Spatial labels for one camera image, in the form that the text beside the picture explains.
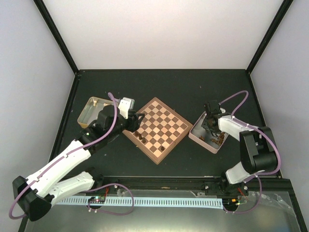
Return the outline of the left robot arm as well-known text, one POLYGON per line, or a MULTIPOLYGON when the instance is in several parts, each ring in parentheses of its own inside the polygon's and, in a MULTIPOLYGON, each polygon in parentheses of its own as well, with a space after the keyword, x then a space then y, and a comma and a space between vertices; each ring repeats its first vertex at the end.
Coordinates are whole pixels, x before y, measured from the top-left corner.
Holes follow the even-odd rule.
POLYGON ((115 105, 105 106, 97 119, 83 129, 62 153, 37 172, 26 178, 18 176, 13 181, 14 202, 9 217, 18 218, 13 216, 13 209, 19 205, 24 212, 21 218, 28 217, 31 221, 37 221, 67 197, 80 192, 100 192, 104 182, 94 176, 92 169, 66 180, 63 177, 123 131, 137 131, 144 117, 144 113, 132 109, 121 113, 115 105))

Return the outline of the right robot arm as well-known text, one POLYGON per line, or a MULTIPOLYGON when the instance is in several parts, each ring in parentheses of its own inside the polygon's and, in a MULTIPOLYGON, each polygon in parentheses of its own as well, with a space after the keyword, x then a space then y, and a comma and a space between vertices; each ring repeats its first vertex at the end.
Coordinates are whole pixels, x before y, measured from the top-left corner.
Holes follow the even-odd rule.
POLYGON ((269 127, 252 126, 228 113, 205 115, 202 127, 216 134, 227 133, 239 141, 240 162, 220 178, 223 194, 230 195, 241 183, 259 175, 273 175, 280 169, 279 151, 269 127))

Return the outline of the dark chess pieces pile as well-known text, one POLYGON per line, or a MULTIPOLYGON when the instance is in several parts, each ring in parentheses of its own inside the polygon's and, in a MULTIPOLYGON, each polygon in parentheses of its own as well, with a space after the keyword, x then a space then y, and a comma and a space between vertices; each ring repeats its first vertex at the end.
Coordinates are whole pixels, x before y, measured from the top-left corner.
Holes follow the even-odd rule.
POLYGON ((199 137, 200 140, 204 141, 209 145, 222 145, 225 140, 225 133, 221 132, 220 134, 216 133, 207 133, 199 137))

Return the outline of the wooden chess board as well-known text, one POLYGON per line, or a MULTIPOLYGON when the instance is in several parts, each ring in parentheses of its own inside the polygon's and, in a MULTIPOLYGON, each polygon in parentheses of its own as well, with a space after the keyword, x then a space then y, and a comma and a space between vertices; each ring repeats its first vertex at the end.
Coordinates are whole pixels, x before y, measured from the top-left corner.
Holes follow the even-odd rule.
POLYGON ((137 131, 142 138, 146 139, 146 143, 144 144, 135 132, 125 130, 123 134, 156 164, 171 152, 193 126, 156 97, 144 105, 139 112, 145 113, 145 117, 137 131))

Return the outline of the light chess pieces pile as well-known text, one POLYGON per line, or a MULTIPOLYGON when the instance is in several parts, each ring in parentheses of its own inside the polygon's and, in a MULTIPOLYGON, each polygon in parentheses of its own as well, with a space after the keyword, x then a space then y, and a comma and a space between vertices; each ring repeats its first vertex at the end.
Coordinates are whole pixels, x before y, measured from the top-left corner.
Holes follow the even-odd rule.
POLYGON ((98 104, 103 104, 103 106, 107 106, 107 103, 100 103, 97 100, 93 100, 93 106, 96 107, 98 104))

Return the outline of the pink tin box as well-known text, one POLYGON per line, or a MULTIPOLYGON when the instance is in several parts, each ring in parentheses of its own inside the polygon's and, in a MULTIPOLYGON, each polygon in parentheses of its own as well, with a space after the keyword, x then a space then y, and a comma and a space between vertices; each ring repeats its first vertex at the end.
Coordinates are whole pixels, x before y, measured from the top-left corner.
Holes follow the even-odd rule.
POLYGON ((207 149, 213 154, 216 154, 228 138, 228 134, 225 132, 217 134, 203 128, 202 124, 205 116, 206 112, 203 112, 203 114, 198 118, 196 123, 189 131, 188 136, 203 148, 207 149))

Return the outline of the yellow tin box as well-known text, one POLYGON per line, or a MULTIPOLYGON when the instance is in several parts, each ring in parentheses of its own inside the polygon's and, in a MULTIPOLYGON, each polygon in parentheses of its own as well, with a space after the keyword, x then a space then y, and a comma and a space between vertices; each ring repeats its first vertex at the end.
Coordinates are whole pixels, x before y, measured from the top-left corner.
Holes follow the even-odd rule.
POLYGON ((97 100, 100 103, 107 103, 108 105, 113 105, 111 100, 101 99, 98 97, 89 98, 85 107, 81 111, 77 122, 81 128, 86 128, 89 124, 98 118, 99 112, 104 108, 103 104, 98 104, 96 107, 93 106, 93 100, 97 100))

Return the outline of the black frame rail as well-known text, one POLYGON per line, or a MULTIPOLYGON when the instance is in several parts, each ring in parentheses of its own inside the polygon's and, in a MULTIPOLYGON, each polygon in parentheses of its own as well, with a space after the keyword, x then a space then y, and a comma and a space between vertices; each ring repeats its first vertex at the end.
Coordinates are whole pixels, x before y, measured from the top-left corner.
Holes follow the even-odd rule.
POLYGON ((92 194, 108 193, 115 194, 118 189, 124 189, 117 186, 124 185, 129 190, 185 190, 202 191, 206 195, 232 196, 243 192, 258 191, 259 182, 256 178, 248 183, 229 184, 222 177, 124 177, 124 176, 106 176, 95 179, 92 194))

